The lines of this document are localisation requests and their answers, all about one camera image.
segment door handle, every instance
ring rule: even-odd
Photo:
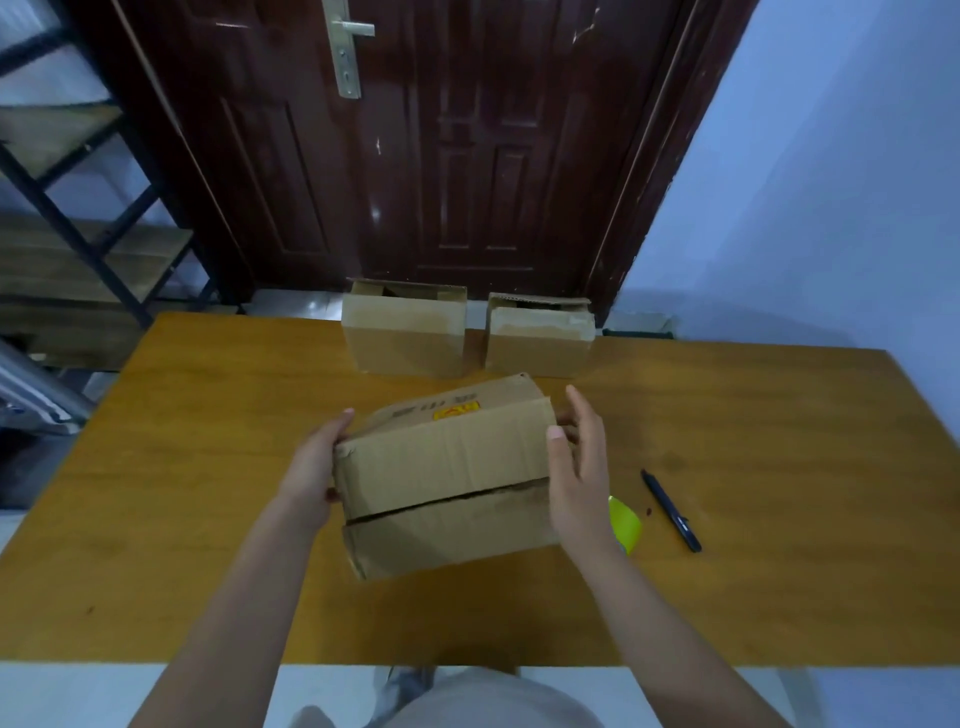
[[[331,20],[330,24],[336,25],[338,28],[343,28],[354,36],[373,37],[376,35],[376,27],[372,23],[355,23],[352,20]]]
[[[333,70],[337,75],[337,90],[345,99],[359,99],[360,69],[357,67],[353,37],[373,37],[376,28],[372,23],[350,20],[347,0],[324,0],[324,17],[330,54],[333,56]]]

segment yellow label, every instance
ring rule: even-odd
[[[442,420],[444,417],[456,417],[457,415],[466,415],[468,412],[480,409],[480,402],[477,400],[457,404],[447,409],[440,409],[433,413],[434,420]]]

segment brown wooden door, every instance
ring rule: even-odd
[[[680,0],[353,0],[362,98],[321,0],[125,3],[261,285],[348,276],[571,294]]]

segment cardboard box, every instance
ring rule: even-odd
[[[491,293],[487,369],[506,374],[576,376],[596,336],[589,299]]]
[[[341,321],[350,354],[361,372],[463,373],[466,288],[355,280],[344,296]]]
[[[394,404],[334,450],[344,543],[361,579],[556,543],[550,399],[527,375]]]

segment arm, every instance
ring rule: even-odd
[[[263,725],[310,549],[329,518],[333,445],[352,417],[347,410],[297,449],[276,496],[132,728]]]
[[[786,726],[623,553],[610,524],[603,422],[572,386],[567,395],[572,419],[547,431],[551,520],[657,718],[666,728]]]

